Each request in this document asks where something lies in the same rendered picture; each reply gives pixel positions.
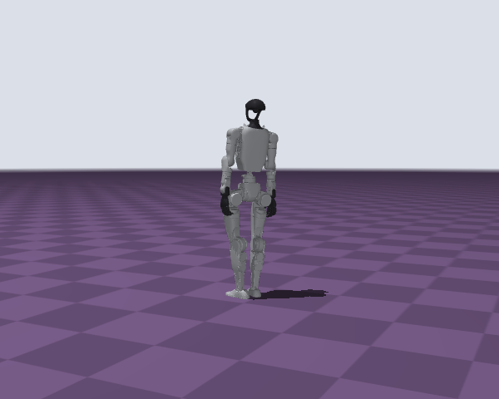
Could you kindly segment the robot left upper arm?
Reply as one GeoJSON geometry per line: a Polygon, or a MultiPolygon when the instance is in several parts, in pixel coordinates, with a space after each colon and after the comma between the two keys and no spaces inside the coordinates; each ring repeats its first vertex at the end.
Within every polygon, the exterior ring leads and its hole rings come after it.
{"type": "Polygon", "coordinates": [[[240,138],[242,130],[243,128],[231,128],[227,131],[226,157],[228,158],[229,167],[235,164],[237,139],[240,138]]]}

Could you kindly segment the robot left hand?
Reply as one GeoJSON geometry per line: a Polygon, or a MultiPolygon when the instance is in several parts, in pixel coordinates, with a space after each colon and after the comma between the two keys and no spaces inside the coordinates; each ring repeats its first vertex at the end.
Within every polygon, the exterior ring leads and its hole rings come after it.
{"type": "Polygon", "coordinates": [[[222,208],[222,213],[224,215],[232,215],[233,213],[230,212],[230,208],[229,208],[229,200],[228,200],[228,195],[230,195],[230,188],[228,186],[225,187],[225,193],[222,194],[220,193],[220,195],[222,195],[222,198],[221,198],[221,202],[220,202],[220,207],[222,208]]]}

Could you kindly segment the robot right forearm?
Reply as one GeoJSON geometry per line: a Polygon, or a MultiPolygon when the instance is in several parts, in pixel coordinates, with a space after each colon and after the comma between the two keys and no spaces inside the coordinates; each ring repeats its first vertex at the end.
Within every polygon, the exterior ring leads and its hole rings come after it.
{"type": "MultiPolygon", "coordinates": [[[[266,183],[267,193],[270,196],[272,196],[272,190],[275,189],[275,186],[276,186],[276,184],[275,184],[276,166],[274,167],[273,170],[266,171],[266,175],[267,175],[267,183],[266,183]]],[[[275,193],[276,193],[276,190],[275,190],[275,193]]]]}

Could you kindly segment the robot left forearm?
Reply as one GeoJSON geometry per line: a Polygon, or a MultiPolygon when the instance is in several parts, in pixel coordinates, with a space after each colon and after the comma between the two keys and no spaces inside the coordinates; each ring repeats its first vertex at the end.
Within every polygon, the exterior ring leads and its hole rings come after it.
{"type": "Polygon", "coordinates": [[[225,187],[228,186],[230,188],[232,169],[229,168],[228,158],[226,156],[222,158],[221,164],[222,164],[222,178],[221,178],[220,192],[224,194],[225,187]]]}

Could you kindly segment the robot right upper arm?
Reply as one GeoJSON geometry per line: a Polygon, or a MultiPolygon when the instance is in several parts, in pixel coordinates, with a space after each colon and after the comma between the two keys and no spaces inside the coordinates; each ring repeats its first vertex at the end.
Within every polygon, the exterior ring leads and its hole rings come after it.
{"type": "Polygon", "coordinates": [[[267,153],[267,160],[264,164],[264,168],[266,170],[273,170],[275,167],[275,156],[276,156],[276,148],[278,142],[278,136],[274,132],[269,131],[269,147],[267,153]]]}

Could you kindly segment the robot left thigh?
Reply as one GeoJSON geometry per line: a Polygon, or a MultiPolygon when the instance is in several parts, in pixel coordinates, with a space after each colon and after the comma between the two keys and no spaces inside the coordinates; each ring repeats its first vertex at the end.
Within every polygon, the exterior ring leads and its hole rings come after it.
{"type": "Polygon", "coordinates": [[[243,196],[243,190],[231,190],[228,200],[230,212],[233,214],[229,216],[224,215],[225,229],[230,245],[234,239],[238,239],[241,244],[241,252],[245,251],[248,246],[247,240],[240,237],[240,211],[238,206],[242,203],[243,196]]]}

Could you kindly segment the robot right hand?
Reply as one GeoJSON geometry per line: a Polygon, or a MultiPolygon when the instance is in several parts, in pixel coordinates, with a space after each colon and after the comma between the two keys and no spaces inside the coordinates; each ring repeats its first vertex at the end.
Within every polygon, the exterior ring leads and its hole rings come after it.
{"type": "MultiPolygon", "coordinates": [[[[271,217],[272,215],[276,214],[276,202],[275,202],[275,189],[272,190],[272,196],[271,196],[271,204],[267,206],[267,215],[266,217],[271,217]]],[[[264,207],[266,209],[266,207],[264,207]]]]}

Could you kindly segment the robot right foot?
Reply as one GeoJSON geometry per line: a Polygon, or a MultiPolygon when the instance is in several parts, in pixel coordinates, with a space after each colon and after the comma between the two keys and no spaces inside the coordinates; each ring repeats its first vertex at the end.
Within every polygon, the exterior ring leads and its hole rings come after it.
{"type": "Polygon", "coordinates": [[[257,289],[254,288],[254,290],[251,290],[250,288],[248,289],[249,295],[255,298],[261,297],[261,292],[257,289]]]}

